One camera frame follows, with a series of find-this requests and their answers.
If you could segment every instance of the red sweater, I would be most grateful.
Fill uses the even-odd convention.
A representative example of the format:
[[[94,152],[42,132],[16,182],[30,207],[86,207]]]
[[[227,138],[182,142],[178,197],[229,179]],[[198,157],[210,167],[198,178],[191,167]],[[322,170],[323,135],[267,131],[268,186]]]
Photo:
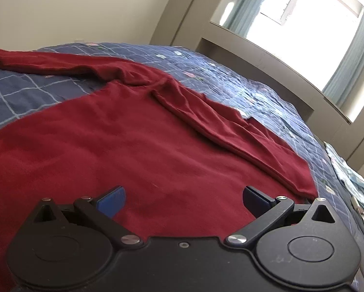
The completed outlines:
[[[43,197],[71,203],[122,185],[127,202],[115,220],[145,239],[231,234],[253,220],[246,185],[295,202],[317,196],[308,164],[282,139],[158,69],[3,50],[0,69],[107,82],[0,130],[0,291],[13,285],[7,245]]]

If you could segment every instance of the bed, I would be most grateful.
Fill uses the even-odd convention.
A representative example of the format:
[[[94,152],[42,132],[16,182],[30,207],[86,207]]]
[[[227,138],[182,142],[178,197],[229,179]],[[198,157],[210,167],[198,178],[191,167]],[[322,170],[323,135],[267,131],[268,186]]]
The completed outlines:
[[[183,85],[212,100],[253,116],[284,139],[309,165],[320,197],[335,208],[362,251],[362,264],[353,288],[364,291],[364,234],[354,217],[343,187],[325,150],[302,121],[296,109],[262,83],[247,80],[209,58],[182,47],[88,43],[45,47],[39,52],[59,52],[130,59],[161,69]],[[0,70],[0,128],[16,119],[65,100],[89,94],[103,85],[94,79],[41,76]]]

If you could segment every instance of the screw head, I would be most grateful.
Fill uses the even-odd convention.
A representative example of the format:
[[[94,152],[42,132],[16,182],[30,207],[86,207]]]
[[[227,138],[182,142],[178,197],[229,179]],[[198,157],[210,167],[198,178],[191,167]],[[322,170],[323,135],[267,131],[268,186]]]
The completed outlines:
[[[135,245],[140,242],[140,237],[136,235],[125,235],[121,237],[121,241],[125,245]]]
[[[234,245],[241,245],[247,241],[247,237],[240,234],[233,234],[227,237],[227,241]]]
[[[180,247],[180,248],[188,248],[189,246],[190,246],[190,244],[189,244],[189,243],[187,243],[187,242],[179,243],[179,247]]]

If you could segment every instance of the beige wall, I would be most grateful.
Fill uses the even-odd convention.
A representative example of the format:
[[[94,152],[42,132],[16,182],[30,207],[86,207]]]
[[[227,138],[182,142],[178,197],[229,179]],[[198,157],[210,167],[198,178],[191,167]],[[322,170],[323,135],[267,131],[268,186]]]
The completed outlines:
[[[148,44],[168,0],[0,0],[0,48]]]
[[[151,39],[154,45],[196,49],[221,0],[170,0]]]

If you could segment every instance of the curtain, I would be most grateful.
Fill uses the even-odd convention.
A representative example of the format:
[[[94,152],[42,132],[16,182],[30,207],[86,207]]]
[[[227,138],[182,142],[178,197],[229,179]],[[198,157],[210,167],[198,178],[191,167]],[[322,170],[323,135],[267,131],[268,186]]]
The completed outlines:
[[[224,23],[224,27],[240,36],[247,36],[255,17],[259,14],[263,1],[238,0]]]
[[[358,29],[323,93],[339,108],[356,85],[364,67],[364,11]]]

